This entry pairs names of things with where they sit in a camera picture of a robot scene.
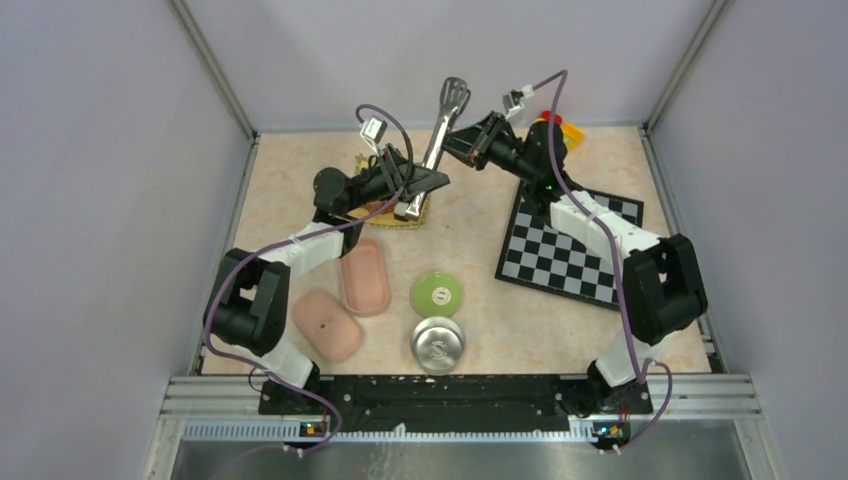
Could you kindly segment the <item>silver metal tongs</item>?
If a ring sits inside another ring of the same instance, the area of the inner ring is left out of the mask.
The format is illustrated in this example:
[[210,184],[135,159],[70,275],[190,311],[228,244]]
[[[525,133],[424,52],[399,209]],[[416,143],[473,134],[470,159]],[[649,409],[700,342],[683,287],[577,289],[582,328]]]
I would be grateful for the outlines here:
[[[442,85],[439,112],[431,134],[431,138],[424,155],[424,160],[416,168],[427,168],[439,171],[442,158],[442,143],[449,134],[459,116],[465,110],[471,97],[471,91],[465,80],[459,77],[448,77]],[[407,210],[408,220],[419,220],[421,217],[423,203],[428,193],[410,196],[409,208]]]

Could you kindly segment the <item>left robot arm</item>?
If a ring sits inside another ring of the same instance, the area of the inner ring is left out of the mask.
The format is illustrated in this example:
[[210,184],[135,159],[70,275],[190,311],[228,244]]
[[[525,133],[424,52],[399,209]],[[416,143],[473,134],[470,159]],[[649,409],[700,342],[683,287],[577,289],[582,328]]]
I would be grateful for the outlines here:
[[321,169],[312,182],[315,213],[300,232],[255,251],[238,248],[222,258],[203,317],[203,340],[220,357],[212,340],[237,347],[231,359],[246,363],[281,385],[283,401],[297,413],[319,404],[318,368],[284,335],[292,282],[350,253],[363,219],[351,211],[371,202],[383,210],[449,184],[447,174],[417,165],[393,145],[377,163],[355,176],[335,167]]

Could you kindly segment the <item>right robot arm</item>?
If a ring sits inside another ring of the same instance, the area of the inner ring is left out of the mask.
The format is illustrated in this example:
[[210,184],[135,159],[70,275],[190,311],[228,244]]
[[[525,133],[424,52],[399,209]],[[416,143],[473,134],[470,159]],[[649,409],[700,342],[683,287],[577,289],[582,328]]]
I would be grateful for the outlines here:
[[447,134],[442,149],[475,170],[495,165],[515,175],[533,214],[610,263],[622,330],[589,367],[586,397],[594,409],[614,411],[626,400],[625,384],[644,380],[660,344],[708,308],[692,241],[644,230],[595,201],[565,171],[569,148],[553,115],[519,137],[492,112]]

